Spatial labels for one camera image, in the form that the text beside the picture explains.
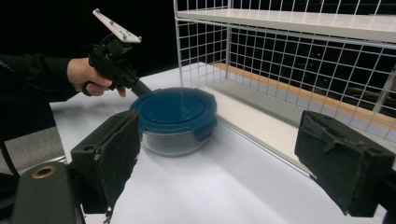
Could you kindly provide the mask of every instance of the blue lid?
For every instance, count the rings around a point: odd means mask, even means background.
[[[140,95],[130,107],[139,114],[139,132],[193,132],[198,141],[212,134],[217,125],[215,97],[188,88],[156,90]]]

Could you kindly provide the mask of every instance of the table surface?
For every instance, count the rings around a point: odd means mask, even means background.
[[[141,80],[152,90],[180,86],[178,69]],[[51,104],[68,161],[73,147],[136,98],[107,91]],[[385,213],[378,206],[373,218],[344,216],[313,180],[219,123],[206,144],[187,156],[162,157],[142,146],[111,223],[373,224],[382,223]],[[88,224],[104,220],[86,216]]]

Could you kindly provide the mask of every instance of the white wire grid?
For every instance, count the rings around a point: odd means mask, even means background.
[[[391,1],[175,1],[175,11],[247,8],[381,14]],[[223,79],[396,142],[396,45],[176,18],[182,86]]]

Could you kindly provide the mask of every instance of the white bracket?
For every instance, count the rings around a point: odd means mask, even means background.
[[[94,10],[92,14],[99,19],[116,37],[119,38],[120,41],[126,43],[140,43],[142,41],[142,37],[135,36],[122,26],[116,24],[114,21],[100,13],[99,8]]]

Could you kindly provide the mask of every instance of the metal shelf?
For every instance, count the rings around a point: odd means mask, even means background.
[[[230,8],[178,11],[177,17],[396,43],[396,16]]]

